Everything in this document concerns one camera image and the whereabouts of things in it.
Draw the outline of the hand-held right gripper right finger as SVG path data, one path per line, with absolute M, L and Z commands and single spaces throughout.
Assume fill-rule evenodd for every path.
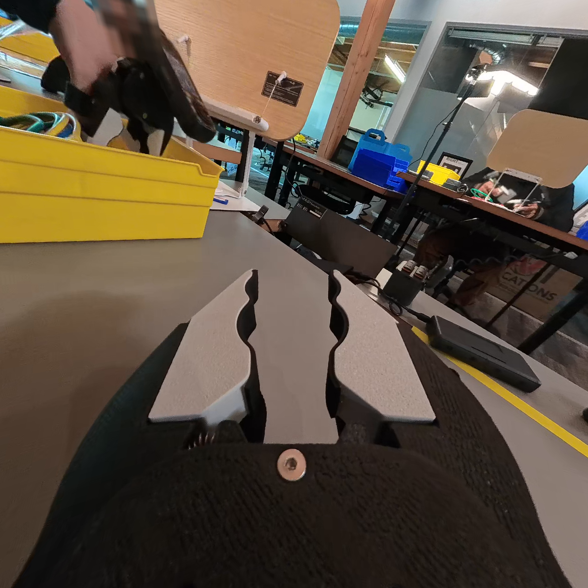
M 328 276 L 326 405 L 344 424 L 430 424 L 435 413 L 401 336 L 399 323 L 339 270 Z

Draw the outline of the yellow plastic bin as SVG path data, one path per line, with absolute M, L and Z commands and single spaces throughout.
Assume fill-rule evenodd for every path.
M 1 243 L 203 236 L 222 168 L 1 129 Z
M 1 17 L 1 116 L 67 111 L 63 94 L 48 92 L 40 83 L 58 55 L 50 35 Z

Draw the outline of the person's left hand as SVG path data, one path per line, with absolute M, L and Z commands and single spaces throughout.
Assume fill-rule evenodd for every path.
M 60 1 L 49 32 L 75 88 L 92 95 L 95 84 L 116 68 L 107 28 L 84 1 Z

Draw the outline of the large wooden screen board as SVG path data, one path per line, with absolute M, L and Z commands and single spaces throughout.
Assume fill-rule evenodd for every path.
M 276 142 L 305 125 L 340 26 L 337 1 L 155 1 L 216 119 Z

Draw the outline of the white paper sheet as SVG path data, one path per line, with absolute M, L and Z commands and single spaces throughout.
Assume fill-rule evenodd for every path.
M 224 181 L 218 182 L 215 189 L 214 197 L 210 210 L 229 211 L 229 212 L 257 212 L 261 209 L 261 205 L 248 199 L 241 194 L 241 188 L 233 188 L 227 185 Z

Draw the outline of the black power adapter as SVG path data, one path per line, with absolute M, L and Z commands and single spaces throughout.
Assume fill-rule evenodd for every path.
M 526 359 L 515 350 L 475 334 L 434 315 L 426 325 L 430 345 L 446 355 L 499 379 L 524 393 L 532 393 L 541 380 Z

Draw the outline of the yellow tape strip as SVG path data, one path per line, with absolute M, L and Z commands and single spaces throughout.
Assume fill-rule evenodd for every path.
M 451 367 L 457 367 L 459 375 L 467 373 L 471 378 L 475 379 L 481 385 L 486 386 L 520 413 L 524 414 L 528 419 L 536 423 L 542 430 L 548 432 L 550 436 L 559 439 L 562 443 L 580 453 L 585 458 L 587 457 L 587 444 L 584 441 L 572 435 L 568 430 L 530 406 L 523 399 L 508 391 L 504 386 L 491 379 L 482 371 L 443 352 L 439 352 L 438 355 L 443 359 L 447 359 L 451 363 Z

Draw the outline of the grey equipment case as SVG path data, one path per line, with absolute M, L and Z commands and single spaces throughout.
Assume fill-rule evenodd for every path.
M 346 217 L 301 196 L 285 220 L 286 233 L 322 259 L 378 276 L 397 247 Z

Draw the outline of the brown wooden desk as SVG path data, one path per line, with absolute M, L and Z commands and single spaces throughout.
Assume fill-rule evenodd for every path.
M 265 143 L 275 148 L 265 196 L 284 206 L 289 198 L 296 177 L 302 175 L 320 187 L 327 187 L 356 203 L 369 204 L 374 198 L 383 200 L 383 206 L 371 225 L 371 232 L 385 234 L 385 228 L 393 230 L 388 221 L 393 208 L 397 208 L 402 195 L 368 180 L 353 175 L 347 168 L 327 159 L 305 152 L 293 142 L 276 142 L 263 137 Z
M 432 213 L 451 222 L 469 222 L 471 230 L 505 243 L 514 250 L 566 270 L 582 278 L 576 296 L 546 320 L 518 350 L 530 355 L 587 305 L 587 242 L 522 217 L 508 209 L 460 195 L 426 180 L 410 187 L 397 210 L 391 228 L 398 224 L 390 241 L 397 244 L 413 218 Z

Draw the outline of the cardboard box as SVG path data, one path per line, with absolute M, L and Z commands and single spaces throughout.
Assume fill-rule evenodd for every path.
M 513 306 L 536 319 L 546 319 L 581 281 L 579 276 L 525 255 L 503 268 L 497 282 L 487 290 L 487 293 L 508 302 L 544 267 L 547 269 Z

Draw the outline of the small yellow bin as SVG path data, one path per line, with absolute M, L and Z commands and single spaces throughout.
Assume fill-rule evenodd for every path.
M 416 174 L 421 174 L 421 179 L 442 186 L 447 180 L 460 182 L 460 174 L 452 167 L 445 167 L 428 163 L 426 169 L 422 171 L 425 161 L 421 160 L 416 170 Z

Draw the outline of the framed tag sign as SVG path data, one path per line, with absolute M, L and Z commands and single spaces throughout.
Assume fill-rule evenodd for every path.
M 438 166 L 452 170 L 459 176 L 460 180 L 466 178 L 467 172 L 470 169 L 472 163 L 472 159 L 455 155 L 447 151 L 443 151 L 437 161 Z

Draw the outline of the small wooden screen board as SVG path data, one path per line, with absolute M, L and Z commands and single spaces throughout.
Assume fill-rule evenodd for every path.
M 560 189 L 587 167 L 587 120 L 525 109 L 514 114 L 486 159 L 497 172 L 520 172 Z

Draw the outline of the black light stand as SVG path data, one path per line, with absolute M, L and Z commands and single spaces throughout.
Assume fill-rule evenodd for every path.
M 423 173 L 427 170 L 427 167 L 429 166 L 430 162 L 432 161 L 432 159 L 435 155 L 435 152 L 440 148 L 446 135 L 449 133 L 450 129 L 452 128 L 453 121 L 457 117 L 462 106 L 464 106 L 466 100 L 471 97 L 480 77 L 486 71 L 487 67 L 488 67 L 487 64 L 476 65 L 470 70 L 470 72 L 466 76 L 466 79 L 468 80 L 467 88 L 463 92 L 462 97 L 458 98 L 458 104 L 455 106 L 455 108 L 450 113 L 449 118 L 446 121 L 445 120 L 443 121 L 443 130 L 442 130 L 440 136 L 437 138 L 436 143 L 433 145 L 433 147 L 429 151 L 427 157 L 424 160 L 424 163 L 423 163 L 421 170 L 417 173 L 417 175 L 415 176 L 415 179 L 410 184 L 405 197 L 403 198 L 401 204 L 399 205 L 397 212 L 395 213 L 395 215 L 392 219 L 391 228 L 393 229 L 395 224 L 398 224 L 398 227 L 390 236 L 391 244 L 397 245 L 399 242 L 399 239 L 402 238 L 402 235 L 404 234 L 404 231 L 405 231 L 405 228 L 402 226 L 402 221 L 405 218 L 405 210 L 408 207 L 408 205 L 411 204 L 411 202 L 413 200 L 413 195 L 416 191 L 416 188 L 419 186 L 419 182 L 422 179 Z

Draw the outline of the wooden post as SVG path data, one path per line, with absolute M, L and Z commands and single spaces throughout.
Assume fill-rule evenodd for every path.
M 395 1 L 367 1 L 318 149 L 330 160 L 355 112 Z

